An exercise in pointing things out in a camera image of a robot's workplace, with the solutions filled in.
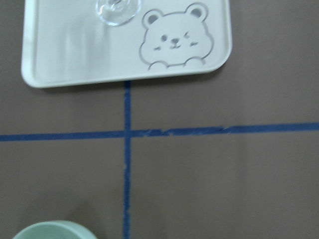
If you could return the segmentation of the green ceramic bowl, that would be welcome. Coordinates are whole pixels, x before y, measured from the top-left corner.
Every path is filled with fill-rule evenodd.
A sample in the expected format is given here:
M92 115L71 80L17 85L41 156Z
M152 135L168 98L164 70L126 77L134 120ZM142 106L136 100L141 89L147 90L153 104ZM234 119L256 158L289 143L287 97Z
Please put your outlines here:
M47 221L30 225L14 239L97 239L86 227L71 221Z

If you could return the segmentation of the clear wine glass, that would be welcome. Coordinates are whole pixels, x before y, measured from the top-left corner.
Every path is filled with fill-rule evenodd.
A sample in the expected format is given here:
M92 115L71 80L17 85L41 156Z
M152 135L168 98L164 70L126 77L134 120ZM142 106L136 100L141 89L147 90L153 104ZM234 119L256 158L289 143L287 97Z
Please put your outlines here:
M143 0L97 0L96 16L108 26L122 26L137 16L143 2Z

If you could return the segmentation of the cream bear tray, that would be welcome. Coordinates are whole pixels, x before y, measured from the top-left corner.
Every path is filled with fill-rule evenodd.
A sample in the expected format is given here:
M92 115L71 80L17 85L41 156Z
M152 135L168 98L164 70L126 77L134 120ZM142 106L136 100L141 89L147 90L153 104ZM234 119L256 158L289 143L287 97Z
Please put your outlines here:
M232 50L230 1L144 0L137 16L108 26L96 0L27 0L21 74L54 88L210 73Z

